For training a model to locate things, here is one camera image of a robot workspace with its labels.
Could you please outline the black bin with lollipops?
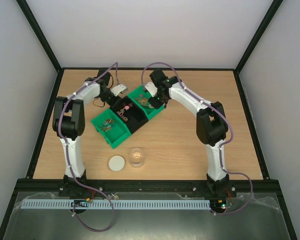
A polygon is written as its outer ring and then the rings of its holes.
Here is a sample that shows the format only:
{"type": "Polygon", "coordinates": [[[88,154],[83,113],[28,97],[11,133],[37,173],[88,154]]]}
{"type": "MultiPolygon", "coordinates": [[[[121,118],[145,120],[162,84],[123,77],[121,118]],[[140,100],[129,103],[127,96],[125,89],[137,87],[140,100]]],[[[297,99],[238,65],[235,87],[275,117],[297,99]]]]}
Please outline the black bin with lollipops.
{"type": "Polygon", "coordinates": [[[131,134],[134,134],[149,121],[145,112],[128,96],[113,97],[109,106],[131,134]]]}

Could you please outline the silver metal scoop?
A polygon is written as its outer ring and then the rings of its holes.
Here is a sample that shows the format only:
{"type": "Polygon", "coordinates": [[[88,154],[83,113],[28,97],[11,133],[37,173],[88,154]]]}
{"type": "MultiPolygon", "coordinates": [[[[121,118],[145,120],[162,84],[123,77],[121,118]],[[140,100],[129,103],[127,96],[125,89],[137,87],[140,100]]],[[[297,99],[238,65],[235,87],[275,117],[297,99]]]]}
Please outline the silver metal scoop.
{"type": "Polygon", "coordinates": [[[140,98],[137,101],[141,106],[149,109],[153,109],[154,107],[150,104],[149,100],[147,98],[140,98]]]}

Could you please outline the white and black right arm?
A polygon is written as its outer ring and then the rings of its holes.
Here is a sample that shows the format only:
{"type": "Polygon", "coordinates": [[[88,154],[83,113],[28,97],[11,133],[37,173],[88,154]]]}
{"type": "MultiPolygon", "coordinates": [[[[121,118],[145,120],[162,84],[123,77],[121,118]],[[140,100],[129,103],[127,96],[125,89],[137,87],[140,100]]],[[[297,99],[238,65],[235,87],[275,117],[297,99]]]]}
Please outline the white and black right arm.
{"type": "Polygon", "coordinates": [[[224,147],[228,125],[225,121],[225,112],[220,102],[206,101],[190,90],[177,76],[167,77],[160,69],[149,75],[151,81],[144,88],[151,97],[149,103],[155,109],[175,100],[188,109],[196,118],[196,135],[206,146],[208,159],[207,179],[208,191],[219,196],[226,189],[222,181],[227,177],[225,161],[223,160],[224,147]]]}

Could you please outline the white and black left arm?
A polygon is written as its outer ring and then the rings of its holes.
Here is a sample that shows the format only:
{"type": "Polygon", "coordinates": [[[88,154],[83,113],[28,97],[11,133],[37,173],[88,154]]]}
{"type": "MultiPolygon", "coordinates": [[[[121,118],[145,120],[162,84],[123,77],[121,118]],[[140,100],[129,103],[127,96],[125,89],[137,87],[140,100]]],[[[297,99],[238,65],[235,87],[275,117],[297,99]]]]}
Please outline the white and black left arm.
{"type": "Polygon", "coordinates": [[[85,106],[94,99],[101,99],[111,107],[127,87],[117,83],[109,86],[114,77],[107,70],[99,70],[96,77],[87,78],[83,85],[68,96],[58,96],[54,102],[52,129],[63,147],[65,177],[79,185],[86,180],[86,169],[82,160],[82,135],[86,127],[85,106]]]}

